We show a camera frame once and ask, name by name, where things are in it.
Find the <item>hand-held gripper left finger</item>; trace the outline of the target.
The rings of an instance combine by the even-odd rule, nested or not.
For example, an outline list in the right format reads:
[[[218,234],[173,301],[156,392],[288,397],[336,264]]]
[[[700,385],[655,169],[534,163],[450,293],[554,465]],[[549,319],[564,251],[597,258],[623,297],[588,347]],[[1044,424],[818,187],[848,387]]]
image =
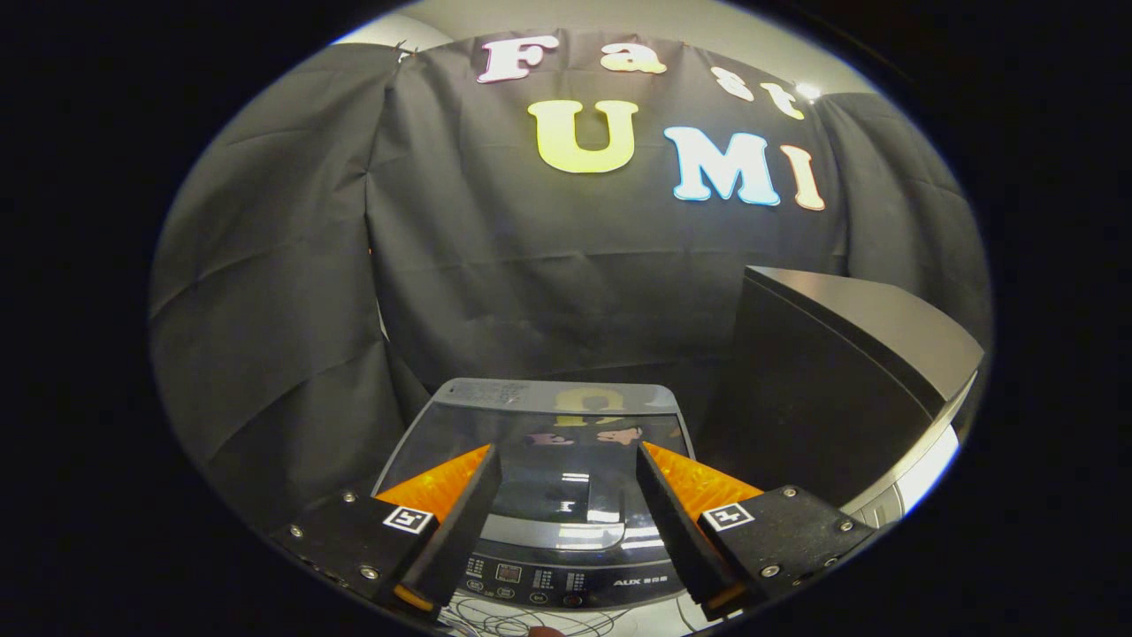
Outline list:
[[[379,494],[343,489],[271,532],[284,554],[405,625],[435,625],[464,580],[501,487],[497,445]]]

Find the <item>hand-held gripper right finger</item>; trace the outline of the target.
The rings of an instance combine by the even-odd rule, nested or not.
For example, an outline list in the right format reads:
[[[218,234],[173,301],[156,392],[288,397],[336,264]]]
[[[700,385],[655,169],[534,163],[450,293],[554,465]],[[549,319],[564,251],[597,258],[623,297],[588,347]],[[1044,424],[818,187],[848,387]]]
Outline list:
[[[636,481],[677,577],[711,621],[817,583],[880,533],[801,487],[764,491],[654,444],[636,448]]]

